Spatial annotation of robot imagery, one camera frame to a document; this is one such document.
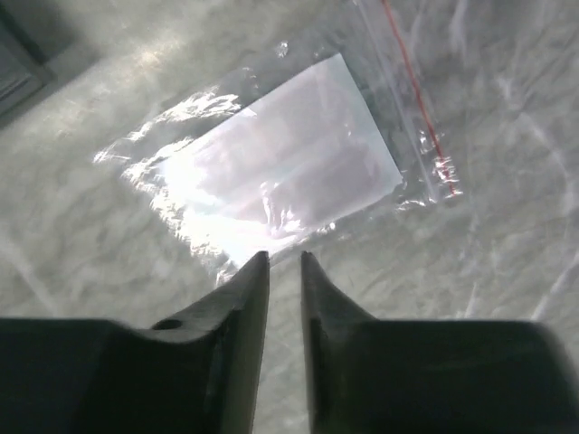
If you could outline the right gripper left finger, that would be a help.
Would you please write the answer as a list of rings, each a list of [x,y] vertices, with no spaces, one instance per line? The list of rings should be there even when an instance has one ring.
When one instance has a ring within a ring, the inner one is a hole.
[[[269,294],[261,251],[148,329],[106,319],[3,319],[1,430],[251,432]]]

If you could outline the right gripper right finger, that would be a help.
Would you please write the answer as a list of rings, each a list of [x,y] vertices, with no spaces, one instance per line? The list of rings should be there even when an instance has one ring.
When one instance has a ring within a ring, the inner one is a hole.
[[[314,433],[575,433],[578,377],[535,322],[379,319],[300,257]]]

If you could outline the small clear plaster bag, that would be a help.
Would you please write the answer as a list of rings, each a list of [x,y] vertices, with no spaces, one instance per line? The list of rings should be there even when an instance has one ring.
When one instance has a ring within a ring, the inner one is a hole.
[[[460,194],[386,1],[334,1],[290,38],[95,155],[224,282],[390,211]]]

